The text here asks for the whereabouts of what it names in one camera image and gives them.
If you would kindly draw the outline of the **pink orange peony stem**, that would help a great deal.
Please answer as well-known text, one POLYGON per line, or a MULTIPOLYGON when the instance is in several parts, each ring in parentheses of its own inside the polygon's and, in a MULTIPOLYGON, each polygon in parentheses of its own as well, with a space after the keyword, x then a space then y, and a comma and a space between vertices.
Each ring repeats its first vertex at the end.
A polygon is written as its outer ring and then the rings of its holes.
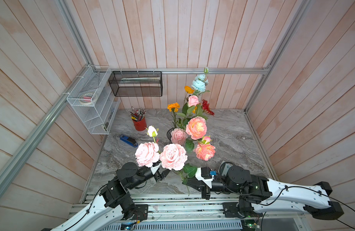
POLYGON ((215 156, 215 147, 211 144, 210 136, 207 136, 206 120, 201 116, 192 118, 185 130, 190 137, 185 142, 185 149, 188 153, 194 152, 200 160, 208 161, 215 156))

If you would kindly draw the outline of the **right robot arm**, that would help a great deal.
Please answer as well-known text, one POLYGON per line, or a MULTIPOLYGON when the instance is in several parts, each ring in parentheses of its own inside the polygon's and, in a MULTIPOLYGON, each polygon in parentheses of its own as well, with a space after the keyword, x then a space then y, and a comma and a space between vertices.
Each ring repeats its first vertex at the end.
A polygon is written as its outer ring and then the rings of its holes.
POLYGON ((310 214, 319 220, 337 220, 344 211, 339 202, 329 198, 332 188, 327 182, 312 186, 286 184, 257 176, 232 162, 223 162, 219 170, 186 164, 183 184, 201 192, 209 200, 211 193, 233 194, 237 202, 224 202, 227 218, 262 216, 266 212, 310 214))

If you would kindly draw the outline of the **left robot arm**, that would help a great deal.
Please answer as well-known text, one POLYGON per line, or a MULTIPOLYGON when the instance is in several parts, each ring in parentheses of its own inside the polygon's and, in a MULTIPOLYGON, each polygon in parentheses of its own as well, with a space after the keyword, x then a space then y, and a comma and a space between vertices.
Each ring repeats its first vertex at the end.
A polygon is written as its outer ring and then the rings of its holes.
POLYGON ((161 162, 152 167, 138 167, 128 162, 116 171, 116 176, 96 193, 85 208, 53 231, 98 231, 113 222, 133 220, 135 224, 148 218, 148 205, 136 205, 130 190, 140 188, 150 179, 157 182, 166 178, 170 170, 162 169, 161 162))

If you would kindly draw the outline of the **light pink peony stem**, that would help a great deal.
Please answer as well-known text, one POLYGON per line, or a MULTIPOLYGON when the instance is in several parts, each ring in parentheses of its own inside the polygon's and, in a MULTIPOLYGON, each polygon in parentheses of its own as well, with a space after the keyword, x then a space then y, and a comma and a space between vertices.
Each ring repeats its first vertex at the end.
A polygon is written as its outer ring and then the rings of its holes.
POLYGON ((183 184, 187 184, 188 179, 195 176, 198 168, 187 164, 187 151, 180 144, 168 144, 160 150, 157 143, 158 131, 154 126, 147 127, 147 135, 152 137, 153 141, 138 146, 135 152, 138 166, 153 167, 154 164, 159 164, 166 170, 176 172, 182 178, 183 184))

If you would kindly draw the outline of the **pink peony single stem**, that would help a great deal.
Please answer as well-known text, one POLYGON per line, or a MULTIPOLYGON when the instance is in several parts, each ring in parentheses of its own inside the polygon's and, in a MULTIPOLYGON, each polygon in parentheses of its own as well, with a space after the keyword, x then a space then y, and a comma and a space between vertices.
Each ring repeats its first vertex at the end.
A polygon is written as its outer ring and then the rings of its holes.
POLYGON ((187 137, 188 134, 183 129, 176 128, 171 132, 171 142, 174 144, 180 144, 184 146, 187 137))

